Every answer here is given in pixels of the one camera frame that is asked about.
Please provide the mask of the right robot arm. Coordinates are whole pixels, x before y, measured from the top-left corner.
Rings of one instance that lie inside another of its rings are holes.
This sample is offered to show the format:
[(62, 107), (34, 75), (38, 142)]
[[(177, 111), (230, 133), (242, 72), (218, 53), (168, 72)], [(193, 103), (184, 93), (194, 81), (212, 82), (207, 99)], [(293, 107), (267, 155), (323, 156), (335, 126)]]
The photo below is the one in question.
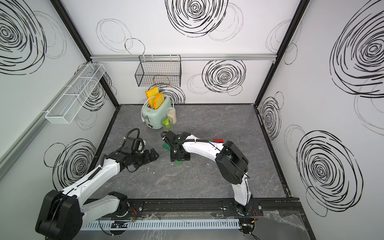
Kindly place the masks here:
[(231, 183), (234, 200), (239, 213), (246, 216), (251, 210), (252, 193), (248, 184), (249, 161), (242, 151), (231, 141), (215, 143), (182, 132), (163, 131), (161, 137), (169, 145), (170, 158), (175, 161), (189, 161), (191, 154), (196, 154), (216, 163), (222, 177)]

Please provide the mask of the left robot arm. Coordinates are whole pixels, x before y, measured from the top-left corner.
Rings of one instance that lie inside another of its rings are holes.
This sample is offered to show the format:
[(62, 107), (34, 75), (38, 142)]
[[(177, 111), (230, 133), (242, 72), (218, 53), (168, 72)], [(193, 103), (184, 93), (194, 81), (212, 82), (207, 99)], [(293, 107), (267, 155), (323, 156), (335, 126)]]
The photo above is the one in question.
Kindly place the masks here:
[(145, 141), (132, 132), (124, 137), (122, 145), (105, 155), (101, 164), (90, 173), (65, 187), (52, 190), (44, 197), (35, 231), (47, 240), (72, 240), (87, 224), (109, 214), (125, 217), (131, 210), (128, 197), (116, 191), (104, 198), (88, 203), (89, 197), (109, 179), (133, 166), (135, 170), (159, 158), (155, 149), (147, 150)]

